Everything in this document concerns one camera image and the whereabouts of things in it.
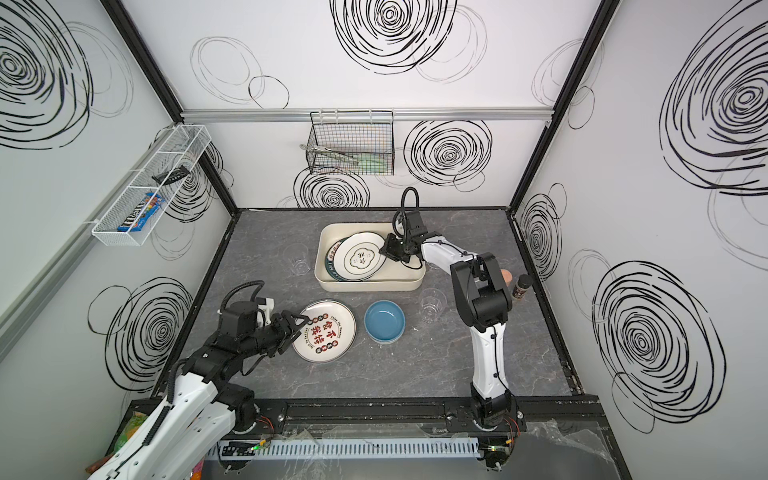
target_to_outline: gray marble countertop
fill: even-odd
[[[422,218],[430,230],[460,247],[492,252],[515,278],[525,273],[502,210],[433,210],[423,211]],[[349,350],[332,362],[310,363],[290,349],[265,359],[249,376],[232,379],[252,389],[257,398],[468,396],[474,368],[472,341],[456,312],[449,275],[427,267],[421,288],[413,292],[331,293],[320,287],[312,271],[294,276],[283,262],[286,246],[303,243],[314,267],[320,231],[329,223],[391,220],[391,211],[244,212],[182,356],[202,346],[216,329],[216,311],[229,290],[248,280],[264,280],[260,296],[274,298],[277,310],[298,313],[322,299],[346,304],[355,314],[357,334]],[[441,320],[433,324],[421,320],[417,305],[426,287],[442,290],[448,299]],[[233,301],[247,294],[248,289]],[[368,306],[381,299],[397,303],[406,315],[406,331],[390,345],[375,343],[362,324]],[[509,313],[504,352],[509,388],[515,395],[570,394],[533,291]],[[246,362],[246,369],[253,361]]]

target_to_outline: white wire basket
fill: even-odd
[[[210,135],[204,125],[177,125],[174,131],[160,146],[147,162],[142,165],[131,182],[125,187],[117,200],[109,207],[107,212],[97,221],[91,231],[104,245],[109,247],[140,247],[152,233],[159,219],[165,213],[170,203],[176,197],[179,189],[184,185],[181,179],[173,184],[162,186],[153,177],[162,177],[164,181],[170,172],[185,167],[192,171],[197,161],[210,144]],[[147,206],[160,195],[162,201],[158,201],[159,210],[154,212],[146,220],[139,230],[130,225],[126,231],[118,231],[126,219],[134,213],[134,209],[150,194],[151,199],[136,217],[146,213]]]

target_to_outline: white wall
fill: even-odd
[[[561,127],[518,211],[636,480],[768,468],[768,2],[734,15],[750,3],[625,0],[594,115]]]
[[[51,7],[37,0],[24,6],[35,4],[50,25],[61,29],[46,35],[62,35],[61,44],[71,44],[68,55],[82,49],[85,60],[74,60],[68,68],[91,72],[92,90],[87,80],[82,85],[94,92],[93,104],[86,109],[74,101],[75,92],[82,92],[66,89],[64,100],[37,104],[21,96],[25,103],[11,102],[9,92],[21,94],[9,84],[9,75],[20,78],[22,69],[9,55],[0,62],[0,121],[6,129],[0,130],[0,188],[7,196],[0,310],[89,220],[86,216],[169,122],[100,2],[62,0]],[[11,13],[12,3],[0,5],[3,52],[10,45],[6,35],[21,32],[20,37],[33,43],[34,35],[24,36],[28,24]],[[31,12],[28,20],[35,16]],[[93,43],[94,37],[100,43]],[[102,55],[105,51],[111,60]],[[35,48],[27,54],[39,61],[55,56]],[[82,75],[72,71],[67,79],[87,79]],[[57,123],[62,121],[54,115],[59,104],[65,105],[63,114],[70,114],[65,127],[70,119],[82,117],[71,124],[77,131]],[[20,114],[39,114],[51,123],[23,134],[9,132],[9,119]],[[47,135],[39,132],[50,134],[52,126],[62,133],[42,139]],[[24,144],[50,149],[27,150]],[[86,477],[85,467],[106,451],[127,403],[146,396],[154,385],[229,219],[196,168],[145,245],[105,247],[97,242],[0,362],[1,477]]]
[[[410,14],[396,6],[405,2],[341,0],[145,0],[127,8],[185,109],[367,109],[551,106],[598,4],[418,0],[409,3]],[[345,15],[345,5],[382,9],[363,6],[366,13],[354,17],[355,23]],[[371,51],[363,52],[365,45]],[[582,103],[588,114],[591,99]],[[414,127],[396,122],[394,175],[334,172],[330,183],[336,186],[326,188],[353,185],[364,201],[322,206],[396,206],[410,184],[417,186],[424,205],[507,205],[542,122],[487,122],[482,128],[492,135],[492,147],[490,141],[481,143],[489,147],[489,161],[464,149],[477,141],[476,125],[446,127],[452,133],[422,165],[443,177],[458,173],[456,182],[435,182],[405,161],[413,154],[406,138]],[[220,147],[238,180],[233,192],[241,207],[296,206],[287,197],[307,168],[299,145],[308,143],[309,123],[209,129],[227,139]],[[448,158],[448,151],[455,156]]]

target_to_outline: clear glass cup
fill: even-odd
[[[442,291],[436,288],[425,288],[419,294],[419,309],[422,313],[422,319],[427,323],[437,322],[447,303],[448,301]]]
[[[283,260],[293,275],[304,275],[310,271],[310,249],[303,243],[293,243],[283,250]]]

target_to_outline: blue bowl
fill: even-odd
[[[394,342],[406,331],[406,315],[397,303],[389,300],[372,303],[364,323],[373,341],[383,345]]]

